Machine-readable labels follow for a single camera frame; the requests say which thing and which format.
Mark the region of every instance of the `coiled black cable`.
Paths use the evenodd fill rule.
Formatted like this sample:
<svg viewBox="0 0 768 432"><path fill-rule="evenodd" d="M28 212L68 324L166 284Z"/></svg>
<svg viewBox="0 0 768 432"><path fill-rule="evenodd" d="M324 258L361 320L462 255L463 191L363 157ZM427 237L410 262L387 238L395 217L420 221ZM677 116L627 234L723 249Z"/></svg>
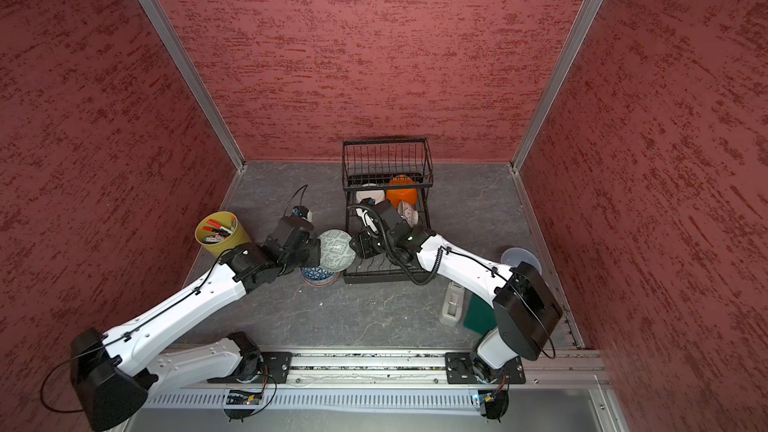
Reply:
<svg viewBox="0 0 768 432"><path fill-rule="evenodd" d="M435 278L438 270L440 269L442 254L445 250L443 246L440 246L440 248L438 248L437 250L437 254L435 256L435 264L432 266L432 270L429 272L429 275L424 280L420 281L413 274L410 267L407 264L403 263L403 261L400 259L397 252L395 252L395 249L392 247L392 244L389 243L389 239L391 237L391 235L389 235L390 231L387 231L384 229L384 221L382 220L381 216L373 210L373 207L365 206L363 204L350 204L347 206L347 208L348 209L359 208L361 210L368 212L368 216L376 224L376 231L378 232L379 238L382 241L382 246L384 247L385 255L387 256L390 262L393 262L395 265L397 265L402 269L402 271L408 276L411 282L413 282L416 285L427 285Z"/></svg>

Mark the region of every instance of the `yellow cup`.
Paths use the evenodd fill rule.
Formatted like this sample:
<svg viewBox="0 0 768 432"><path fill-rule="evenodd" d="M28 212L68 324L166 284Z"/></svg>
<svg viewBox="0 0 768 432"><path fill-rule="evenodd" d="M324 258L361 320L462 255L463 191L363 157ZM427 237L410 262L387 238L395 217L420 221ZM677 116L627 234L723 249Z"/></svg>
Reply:
<svg viewBox="0 0 768 432"><path fill-rule="evenodd" d="M236 245L252 242L248 236L248 232L245 232L245 227L243 227L243 224L241 224L239 220L236 220L236 218L235 228L232 229L233 218L235 218L235 214L226 211L214 212L213 214L207 216L202 221L200 221L199 224L197 224L197 228L194 231L195 240L197 240L197 243L202 245L205 250L213 254L214 257L218 257L219 254L228 248L234 248ZM206 244L203 242L203 237L213 237L216 235L213 232L203 230L203 227L213 227L208 223L209 220L216 221L221 224L222 227L228 228L232 231L232 234L229 237L226 237L223 241L217 242L216 244Z"/></svg>

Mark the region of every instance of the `dish rack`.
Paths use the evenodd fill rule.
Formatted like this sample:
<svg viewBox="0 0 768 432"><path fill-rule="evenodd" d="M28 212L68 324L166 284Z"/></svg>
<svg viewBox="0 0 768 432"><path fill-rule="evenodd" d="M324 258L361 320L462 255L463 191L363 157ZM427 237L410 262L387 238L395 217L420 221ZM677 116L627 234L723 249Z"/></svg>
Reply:
<svg viewBox="0 0 768 432"><path fill-rule="evenodd" d="M397 176L407 176L414 183L390 186L389 182ZM355 192L415 188L418 200L414 209L418 212L418 223L431 227L427 195L433 182L432 158L429 155L427 139L344 141L342 187L347 204L355 203ZM362 222L355 211L346 211L346 231L354 236L361 230ZM413 268L412 272L418 279L429 275L428 271L420 268ZM392 264L384 254L371 258L355 258L352 265L342 273L342 277L347 284L409 280L408 275Z"/></svg>

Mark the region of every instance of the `red wall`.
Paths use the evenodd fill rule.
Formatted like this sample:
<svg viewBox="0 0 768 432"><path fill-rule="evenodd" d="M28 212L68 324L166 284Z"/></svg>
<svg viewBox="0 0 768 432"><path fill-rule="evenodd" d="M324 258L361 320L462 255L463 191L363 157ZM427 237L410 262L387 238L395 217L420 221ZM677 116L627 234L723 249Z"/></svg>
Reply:
<svg viewBox="0 0 768 432"><path fill-rule="evenodd" d="M582 0L160 0L248 159L508 161Z"/></svg>
<svg viewBox="0 0 768 432"><path fill-rule="evenodd" d="M136 0L0 0L0 37L0 430L70 430L43 376L181 286L234 171Z"/></svg>
<svg viewBox="0 0 768 432"><path fill-rule="evenodd" d="M768 0L605 0L523 178L633 432L768 430Z"/></svg>

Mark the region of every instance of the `robotic arm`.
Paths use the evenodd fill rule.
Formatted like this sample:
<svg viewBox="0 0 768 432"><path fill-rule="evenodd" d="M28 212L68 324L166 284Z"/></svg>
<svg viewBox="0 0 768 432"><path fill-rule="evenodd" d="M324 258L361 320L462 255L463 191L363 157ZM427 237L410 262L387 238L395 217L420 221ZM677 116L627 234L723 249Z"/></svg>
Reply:
<svg viewBox="0 0 768 432"><path fill-rule="evenodd" d="M389 201L359 207L376 224L351 241L359 256L384 253L409 275L413 268L432 271L430 279L445 275L494 307L498 327L472 355L475 375L493 383L509 360L538 357L562 310L535 268L490 262L431 229L412 228ZM260 374L261 353L242 332L196 349L161 352L207 316L262 284L296 267L319 265L320 243L312 230L304 217L282 217L264 244L225 251L202 278L151 310L104 334L89 329L77 336L72 341L70 379L91 428L119 425L146 400L170 390L228 376L248 382Z"/></svg>

